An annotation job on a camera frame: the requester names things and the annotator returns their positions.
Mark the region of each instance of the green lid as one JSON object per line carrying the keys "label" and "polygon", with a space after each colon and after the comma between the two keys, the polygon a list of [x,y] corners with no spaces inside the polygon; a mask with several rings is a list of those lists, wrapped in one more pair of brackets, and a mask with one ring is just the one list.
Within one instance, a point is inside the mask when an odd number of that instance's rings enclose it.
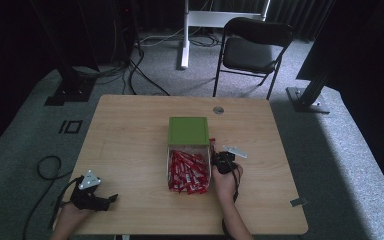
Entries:
{"label": "green lid", "polygon": [[205,117],[170,117],[169,145],[209,145]]}

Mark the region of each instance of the gray floor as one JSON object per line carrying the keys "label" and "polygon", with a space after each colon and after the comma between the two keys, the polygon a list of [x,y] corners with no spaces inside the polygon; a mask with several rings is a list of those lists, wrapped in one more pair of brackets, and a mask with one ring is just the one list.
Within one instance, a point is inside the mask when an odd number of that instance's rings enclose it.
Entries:
{"label": "gray floor", "polygon": [[[298,192],[309,201],[304,206],[309,230],[302,236],[256,236],[256,239],[384,239],[384,177],[340,94],[326,87],[322,91],[321,96],[331,111],[328,115],[297,113],[286,94],[286,87],[308,85],[308,81],[297,81],[295,77],[310,48],[308,43],[292,43],[270,98]],[[211,96],[218,47],[191,45],[186,70],[179,69],[181,48],[178,41],[143,46],[143,49],[145,57],[140,69],[168,93]],[[138,59],[136,50],[133,58]],[[36,173],[39,160],[56,155],[62,159],[61,173],[70,171],[99,97],[131,94],[127,77],[128,72],[124,77],[99,79],[89,102],[66,103],[61,107],[43,106],[60,81],[57,71],[37,84],[0,139],[0,239],[22,238],[28,213],[49,184]],[[257,88],[258,82],[252,78],[223,75],[217,95],[265,98],[268,83]],[[161,94],[139,74],[133,76],[132,85],[137,94]],[[79,133],[59,133],[64,121],[78,120],[83,121]],[[45,162],[42,170],[48,176],[53,175],[55,164]],[[51,230],[47,225],[52,206],[68,179],[56,181],[39,205],[28,227],[27,239],[49,238]],[[73,239],[113,237],[75,236]],[[132,236],[132,239],[152,238]]]}

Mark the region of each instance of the chair backrest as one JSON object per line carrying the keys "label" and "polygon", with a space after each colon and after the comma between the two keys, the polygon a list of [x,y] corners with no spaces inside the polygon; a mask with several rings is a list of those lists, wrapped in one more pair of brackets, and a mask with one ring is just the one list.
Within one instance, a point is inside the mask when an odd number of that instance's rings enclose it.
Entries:
{"label": "chair backrest", "polygon": [[284,23],[263,22],[255,19],[237,17],[224,26],[224,33],[230,32],[250,42],[288,47],[292,42],[293,29]]}

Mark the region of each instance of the human arm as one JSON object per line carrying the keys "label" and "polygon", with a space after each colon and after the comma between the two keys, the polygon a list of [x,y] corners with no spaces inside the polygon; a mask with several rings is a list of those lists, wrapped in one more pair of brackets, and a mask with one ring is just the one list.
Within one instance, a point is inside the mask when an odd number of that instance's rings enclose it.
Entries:
{"label": "human arm", "polygon": [[[240,180],[242,173],[243,169],[240,165],[238,165],[238,168],[234,170],[237,181]],[[217,170],[217,167],[213,167],[212,176],[214,179],[217,198],[223,212],[224,224],[227,228],[227,231],[234,239],[237,240],[254,239],[245,223],[243,222],[242,217],[233,200],[233,195],[236,192],[236,182],[233,174],[220,174]]]}
{"label": "human arm", "polygon": [[51,236],[51,240],[67,240],[91,212],[92,210],[89,209],[80,210],[72,203],[64,205]]}

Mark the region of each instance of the desk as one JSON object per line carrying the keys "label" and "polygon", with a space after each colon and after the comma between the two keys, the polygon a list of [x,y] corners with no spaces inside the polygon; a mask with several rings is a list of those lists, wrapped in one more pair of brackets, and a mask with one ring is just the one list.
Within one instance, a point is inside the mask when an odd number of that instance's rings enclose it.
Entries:
{"label": "desk", "polygon": [[264,21],[270,0],[265,0],[261,14],[238,12],[189,11],[189,0],[185,0],[184,12],[184,39],[181,67],[189,66],[189,27],[223,28],[226,23],[235,17],[246,17]]}
{"label": "desk", "polygon": [[[221,106],[223,114],[213,108]],[[76,234],[223,234],[212,184],[204,194],[170,192],[166,178],[171,116],[207,117],[216,150],[236,146],[244,168],[236,205],[252,234],[303,234],[307,222],[269,102],[242,98],[105,95],[97,106],[72,178],[91,169],[98,197],[118,193]],[[68,200],[72,190],[68,189]]]}

